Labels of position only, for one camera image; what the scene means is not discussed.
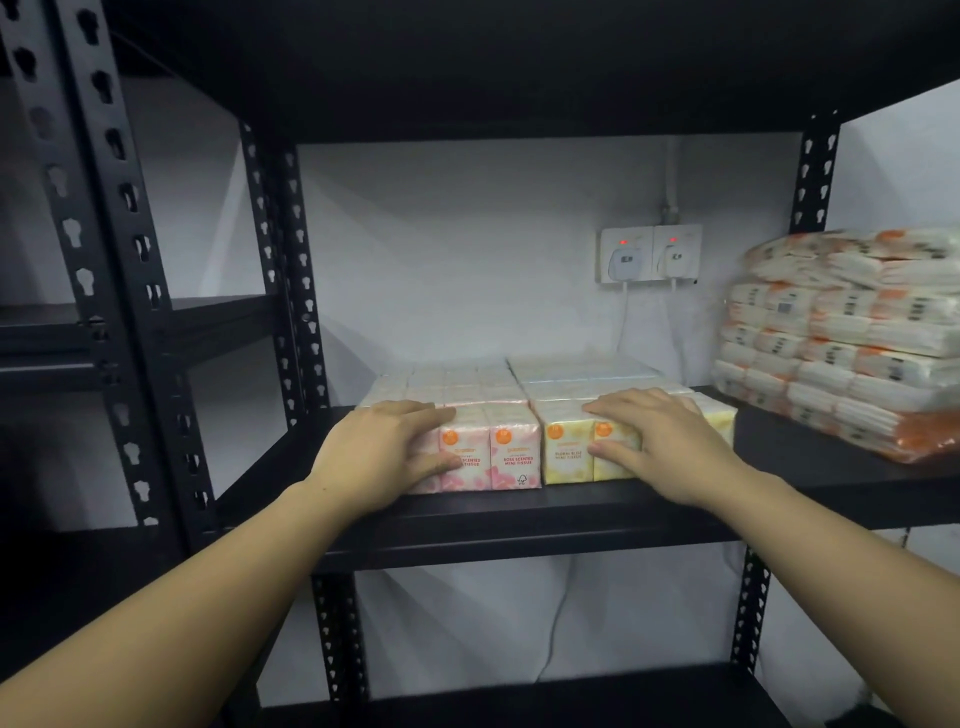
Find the hand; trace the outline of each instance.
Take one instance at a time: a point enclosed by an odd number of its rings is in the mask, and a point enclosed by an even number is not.
[[[640,433],[640,451],[604,441],[591,443],[589,451],[635,473],[675,503],[709,507],[713,493],[753,471],[690,398],[661,389],[628,389],[585,404],[584,411]]]
[[[415,438],[456,412],[409,400],[354,410],[326,436],[307,484],[340,498],[356,517],[385,508],[427,476],[461,466],[450,452],[409,454]]]

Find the upper shelf underside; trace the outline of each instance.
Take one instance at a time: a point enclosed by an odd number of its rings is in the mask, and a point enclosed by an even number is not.
[[[111,30],[289,140],[803,129],[960,77],[953,0],[107,0]]]

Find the wall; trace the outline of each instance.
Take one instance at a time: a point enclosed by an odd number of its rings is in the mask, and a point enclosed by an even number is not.
[[[178,82],[125,92],[172,294],[262,292],[233,120]],[[949,219],[960,144],[937,109],[960,103],[960,87],[933,93],[845,128],[832,225]],[[0,109],[0,296],[69,301],[10,83]],[[592,282],[592,236],[657,221],[663,149],[658,137],[301,148],[333,399],[358,401],[398,360],[610,348],[619,295]],[[793,134],[684,141],[681,204],[705,225],[702,275],[676,294],[632,291],[626,352],[678,376],[669,313],[687,378],[707,380],[737,255],[783,232],[797,154]],[[283,431],[270,346],[208,362],[191,381],[219,493]],[[95,396],[30,398],[0,419],[36,451],[58,527],[133,523]],[[944,558],[956,550],[955,533],[924,538]],[[711,545],[363,572],[372,690],[536,678],[567,585],[544,678],[724,660],[741,562],[742,546]],[[261,678],[265,704],[325,697],[319,648],[304,592]],[[835,715],[860,690],[776,584],[760,671],[798,723]]]

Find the forearm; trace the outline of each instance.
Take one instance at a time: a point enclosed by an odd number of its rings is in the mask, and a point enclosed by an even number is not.
[[[354,513],[296,485],[0,686],[11,728],[206,726]],[[58,687],[56,701],[47,698]]]
[[[766,473],[707,506],[901,719],[960,725],[960,579]]]

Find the person's left hand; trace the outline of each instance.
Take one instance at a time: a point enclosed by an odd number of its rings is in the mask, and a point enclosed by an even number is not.
[[[336,497],[355,516],[385,508],[429,475],[461,466],[452,452],[410,454],[416,438],[456,412],[410,400],[356,409],[330,430],[305,484]]]

